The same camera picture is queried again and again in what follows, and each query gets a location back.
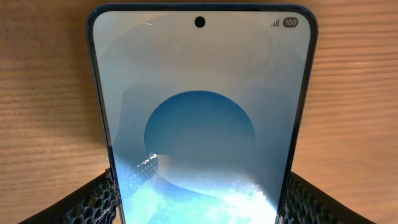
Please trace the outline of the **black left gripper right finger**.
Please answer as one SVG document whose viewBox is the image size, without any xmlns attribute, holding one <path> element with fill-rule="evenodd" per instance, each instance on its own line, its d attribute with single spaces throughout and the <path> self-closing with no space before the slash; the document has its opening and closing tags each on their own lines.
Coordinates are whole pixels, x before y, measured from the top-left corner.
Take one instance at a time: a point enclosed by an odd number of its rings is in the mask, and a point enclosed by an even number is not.
<svg viewBox="0 0 398 224">
<path fill-rule="evenodd" d="M 375 224 L 294 172 L 282 207 L 281 224 Z"/>
</svg>

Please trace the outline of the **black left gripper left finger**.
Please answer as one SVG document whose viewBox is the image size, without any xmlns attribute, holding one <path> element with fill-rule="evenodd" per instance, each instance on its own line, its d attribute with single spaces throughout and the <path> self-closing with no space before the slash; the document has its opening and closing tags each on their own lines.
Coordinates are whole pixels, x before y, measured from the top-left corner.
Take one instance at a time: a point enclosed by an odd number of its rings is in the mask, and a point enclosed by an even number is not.
<svg viewBox="0 0 398 224">
<path fill-rule="evenodd" d="M 120 196 L 110 169 L 20 224 L 112 224 Z"/>
</svg>

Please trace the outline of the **blue Samsung Galaxy smartphone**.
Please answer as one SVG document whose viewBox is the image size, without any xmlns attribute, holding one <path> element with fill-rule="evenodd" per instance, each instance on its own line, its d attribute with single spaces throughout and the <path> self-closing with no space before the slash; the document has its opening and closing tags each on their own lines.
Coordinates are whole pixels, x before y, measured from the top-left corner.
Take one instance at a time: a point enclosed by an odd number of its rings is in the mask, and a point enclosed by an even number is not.
<svg viewBox="0 0 398 224">
<path fill-rule="evenodd" d="M 318 24 L 292 4 L 105 4 L 87 38 L 121 221 L 278 223 Z"/>
</svg>

